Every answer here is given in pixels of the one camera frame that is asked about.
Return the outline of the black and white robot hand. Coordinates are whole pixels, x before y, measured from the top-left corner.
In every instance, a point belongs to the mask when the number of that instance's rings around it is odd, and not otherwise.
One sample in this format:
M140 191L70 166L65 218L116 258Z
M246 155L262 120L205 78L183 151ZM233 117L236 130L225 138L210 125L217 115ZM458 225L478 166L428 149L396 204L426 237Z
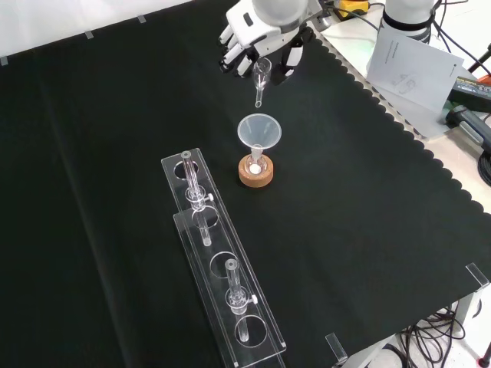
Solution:
M318 1L237 2L226 12L227 26L219 36L221 70L246 77L259 58L281 51L281 61L272 67L271 82L282 84L295 72L304 43L312 37L306 23L321 14Z

